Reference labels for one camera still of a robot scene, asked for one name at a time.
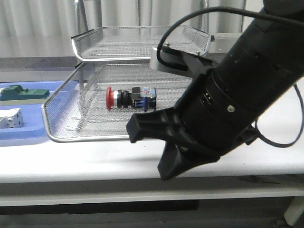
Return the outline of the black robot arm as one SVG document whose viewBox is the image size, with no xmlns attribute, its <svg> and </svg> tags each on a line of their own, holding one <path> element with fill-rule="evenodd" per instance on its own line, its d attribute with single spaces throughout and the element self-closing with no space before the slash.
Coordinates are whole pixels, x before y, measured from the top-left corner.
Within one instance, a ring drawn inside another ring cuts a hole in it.
<svg viewBox="0 0 304 228">
<path fill-rule="evenodd" d="M 210 7 L 173 24 L 161 38 L 156 61 L 163 71 L 192 77 L 172 108 L 134 114 L 126 129 L 131 142 L 165 141 L 158 164 L 168 180 L 196 166 L 216 162 L 261 134 L 252 123 L 304 74 L 304 3 L 265 0 L 259 13 Z M 174 50 L 166 38 L 183 22 L 209 12 L 252 17 L 222 61 Z"/>
</svg>

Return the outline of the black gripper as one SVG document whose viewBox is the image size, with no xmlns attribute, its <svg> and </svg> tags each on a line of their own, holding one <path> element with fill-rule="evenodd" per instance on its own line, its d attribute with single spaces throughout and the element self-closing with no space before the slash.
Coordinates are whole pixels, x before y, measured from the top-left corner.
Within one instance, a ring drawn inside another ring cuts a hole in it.
<svg viewBox="0 0 304 228">
<path fill-rule="evenodd" d="M 259 108 L 246 89 L 241 85 L 235 88 L 217 70 L 205 79 L 199 76 L 176 104 L 179 114 L 173 108 L 133 114 L 126 125 L 129 140 L 166 141 L 157 166 L 163 181 L 217 162 L 222 155 L 257 138 L 251 124 L 258 117 Z M 186 133 L 203 148 L 186 150 L 174 144 L 187 143 Z"/>
</svg>

